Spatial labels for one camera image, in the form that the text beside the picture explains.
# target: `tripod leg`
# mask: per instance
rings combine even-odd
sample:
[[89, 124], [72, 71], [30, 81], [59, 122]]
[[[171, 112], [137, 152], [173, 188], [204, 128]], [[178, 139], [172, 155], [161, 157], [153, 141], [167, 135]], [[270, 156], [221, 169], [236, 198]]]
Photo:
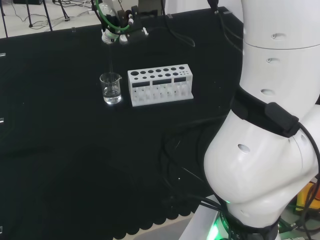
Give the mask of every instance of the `tripod leg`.
[[62, 5], [62, 2], [61, 0], [58, 0], [60, 6], [61, 6], [61, 9], [62, 9], [62, 12], [63, 12], [63, 15], [64, 15], [64, 18], [66, 19], [66, 21], [68, 21], [70, 19], [70, 17], [68, 16], [68, 14], [66, 13], [65, 9], [64, 9], [64, 6]]
[[2, 20], [3, 20], [5, 36], [6, 36], [6, 38], [8, 38], [7, 27], [6, 27], [6, 22], [5, 22], [5, 13], [4, 13], [4, 8], [2, 7], [2, 0], [0, 0], [0, 9], [1, 9], [1, 15], [2, 15]]
[[3, 7], [2, 7], [2, 1], [0, 0], [0, 4], [1, 4], [1, 6], [0, 6], [0, 8], [1, 8], [1, 14], [2, 14], [2, 16], [5, 16], [5, 12], [4, 12], [4, 9], [3, 9]]
[[51, 22], [50, 22], [50, 18], [49, 18], [49, 13], [48, 13], [48, 10], [47, 10], [46, 0], [43, 0], [43, 6], [44, 6], [46, 17], [48, 19], [50, 31], [52, 32], [52, 26], [51, 26]]
[[29, 17], [29, 23], [30, 23], [30, 24], [29, 24], [29, 28], [32, 28], [33, 25], [32, 25], [32, 23], [31, 23], [31, 17], [30, 17], [28, 0], [25, 0], [25, 4], [26, 4], [26, 10], [27, 10], [27, 12], [28, 12], [28, 17]]

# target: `white arm segment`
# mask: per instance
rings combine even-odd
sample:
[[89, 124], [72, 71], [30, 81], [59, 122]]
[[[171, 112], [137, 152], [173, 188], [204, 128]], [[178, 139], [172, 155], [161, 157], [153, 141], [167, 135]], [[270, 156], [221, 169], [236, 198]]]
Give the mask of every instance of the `white arm segment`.
[[[240, 86], [297, 116], [320, 147], [320, 0], [242, 0], [242, 8]], [[263, 228], [318, 173], [318, 163], [301, 130], [288, 139], [230, 111], [207, 149], [204, 169], [230, 213]]]

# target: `green light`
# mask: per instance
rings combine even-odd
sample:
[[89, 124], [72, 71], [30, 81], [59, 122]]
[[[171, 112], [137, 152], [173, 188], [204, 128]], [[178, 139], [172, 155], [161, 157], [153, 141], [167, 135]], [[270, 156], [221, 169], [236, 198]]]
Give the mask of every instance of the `green light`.
[[208, 236], [206, 237], [206, 240], [215, 240], [216, 237], [218, 236], [218, 233], [219, 233], [219, 230], [218, 230], [218, 227], [217, 225], [212, 225], [210, 231], [209, 231], [209, 234]]

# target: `table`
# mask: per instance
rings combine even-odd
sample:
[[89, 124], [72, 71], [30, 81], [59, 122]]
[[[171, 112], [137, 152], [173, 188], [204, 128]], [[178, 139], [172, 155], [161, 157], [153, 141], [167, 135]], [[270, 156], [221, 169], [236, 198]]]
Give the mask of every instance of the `table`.
[[[224, 21], [241, 34], [242, 23], [232, 14]], [[171, 194], [157, 170], [161, 135], [228, 113], [242, 56], [225, 41], [209, 9], [175, 14], [169, 24], [196, 47], [161, 28], [144, 42], [112, 46], [114, 71], [123, 76], [123, 100], [115, 106], [105, 104], [99, 84], [109, 54], [99, 25], [0, 40], [0, 53], [6, 53], [0, 58], [3, 238], [121, 239], [195, 211], [192, 202], [166, 206]], [[164, 22], [147, 18], [143, 25]], [[194, 99], [133, 108], [127, 71], [176, 64], [189, 64]], [[218, 126], [203, 135], [200, 154]], [[185, 136], [175, 156], [200, 175], [197, 136]], [[174, 168], [171, 173], [180, 189], [209, 195], [192, 176]]]

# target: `green tube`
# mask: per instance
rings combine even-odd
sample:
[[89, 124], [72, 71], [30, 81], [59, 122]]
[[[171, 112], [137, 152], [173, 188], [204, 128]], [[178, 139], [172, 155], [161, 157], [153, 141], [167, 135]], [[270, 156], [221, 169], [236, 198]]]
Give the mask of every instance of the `green tube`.
[[117, 27], [115, 25], [113, 25], [111, 22], [108, 21], [108, 19], [105, 17], [105, 15], [102, 13], [101, 9], [100, 9], [100, 6], [99, 6], [99, 2], [98, 0], [95, 0], [95, 5], [96, 5], [96, 8], [98, 9], [98, 12], [99, 12], [99, 15], [100, 17], [106, 22], [106, 24], [108, 24], [110, 27], [112, 27], [113, 29], [115, 30], [119, 30], [119, 31], [125, 31], [127, 30], [130, 26], [127, 25], [126, 27]]

